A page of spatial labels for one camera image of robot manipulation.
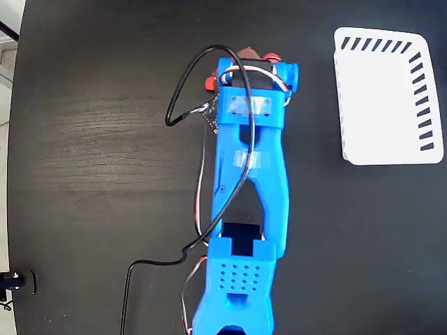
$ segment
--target blue robotic arm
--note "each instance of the blue robotic arm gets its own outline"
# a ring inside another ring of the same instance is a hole
[[[240,179],[247,145],[240,140],[241,127],[249,124],[243,87],[232,87],[226,69],[229,58],[219,61],[219,107],[213,218],[227,203]],[[255,184],[264,210],[262,238],[250,239],[249,252],[235,251],[237,236],[222,234],[225,223],[215,227],[208,248],[205,294],[193,319],[194,335],[232,331],[246,335],[273,333],[270,291],[277,259],[284,255],[288,223],[288,182],[281,147],[285,102],[298,88],[298,65],[279,62],[272,72],[291,88],[284,92],[252,89],[252,110],[259,140],[250,162],[248,178]]]

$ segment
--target wooden table surface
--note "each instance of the wooden table surface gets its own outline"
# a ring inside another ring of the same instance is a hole
[[[275,334],[445,334],[447,163],[343,161],[332,54],[337,27],[421,34],[447,127],[445,1],[28,1],[15,70],[8,162],[12,268],[38,275],[15,295],[18,335],[118,334],[126,268],[172,260],[195,237],[202,120],[166,128],[170,95],[209,44],[300,64],[286,111],[288,247],[272,290]],[[208,97],[219,53],[177,110]],[[210,134],[204,217],[209,213]],[[248,185],[226,216],[258,222]],[[128,334],[182,334],[179,289],[205,253],[135,272]],[[186,294],[192,315],[204,271]]]

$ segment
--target red component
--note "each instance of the red component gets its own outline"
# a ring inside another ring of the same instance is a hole
[[[279,61],[282,61],[282,58],[278,54],[275,54],[274,52],[269,52],[263,57],[263,60],[271,61],[272,63],[277,63]]]
[[[211,75],[205,80],[205,88],[208,91],[215,91],[216,83],[217,83],[216,77],[214,75]]]

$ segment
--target white wire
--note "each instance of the white wire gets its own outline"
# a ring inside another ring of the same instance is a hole
[[[189,113],[193,114],[193,113],[197,113],[197,112],[203,112],[204,110],[206,110],[208,107],[210,106],[209,103],[204,103],[203,105],[201,105],[200,107],[194,108],[193,110],[190,110]]]
[[[187,278],[183,282],[182,293],[180,295],[180,299],[182,301],[182,320],[183,320],[184,328],[186,329],[186,335],[192,335],[193,329],[192,328],[188,328],[188,316],[186,314],[186,305],[184,303],[184,291],[186,289],[186,285],[188,284],[189,280],[197,272],[197,270],[199,269],[200,265],[204,261],[206,261],[206,260],[207,260],[207,256],[200,257],[198,262],[196,263],[196,265],[194,265],[193,269],[191,270],[191,272],[189,273],[189,275],[187,276]]]
[[[256,72],[262,73],[264,75],[267,75],[271,80],[273,80],[279,86],[279,88],[282,91],[284,91],[284,92],[290,91],[290,89],[287,87],[287,85],[284,83],[284,81],[277,75],[275,75],[267,70],[264,70],[263,68],[259,68],[258,66],[244,65],[244,68],[247,71],[256,71]],[[234,66],[230,66],[229,68],[227,68],[221,75],[221,82],[223,82],[225,84],[226,83],[225,75],[227,73],[232,73],[233,71],[239,71],[239,66],[234,65]],[[290,102],[290,100],[291,100],[291,97],[288,97],[286,102],[284,103],[284,106],[287,106],[288,103]]]
[[[205,150],[206,150],[206,146],[205,146],[205,136],[206,134],[206,120],[205,120],[205,130],[203,132],[203,144],[202,144],[202,161],[200,162],[200,171],[199,171],[199,175],[198,175],[198,183],[197,183],[197,193],[196,193],[196,199],[195,199],[195,205],[196,205],[196,219],[195,219],[195,224],[196,224],[196,228],[198,231],[199,236],[202,236],[202,228],[200,226],[200,190],[202,188],[202,179],[203,179],[203,170],[205,167]],[[205,240],[203,241],[203,244],[208,246],[208,242],[206,242]]]

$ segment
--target white plastic tray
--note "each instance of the white plastic tray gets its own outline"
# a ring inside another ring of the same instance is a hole
[[[347,27],[334,39],[344,159],[355,165],[438,163],[444,144],[425,39]]]

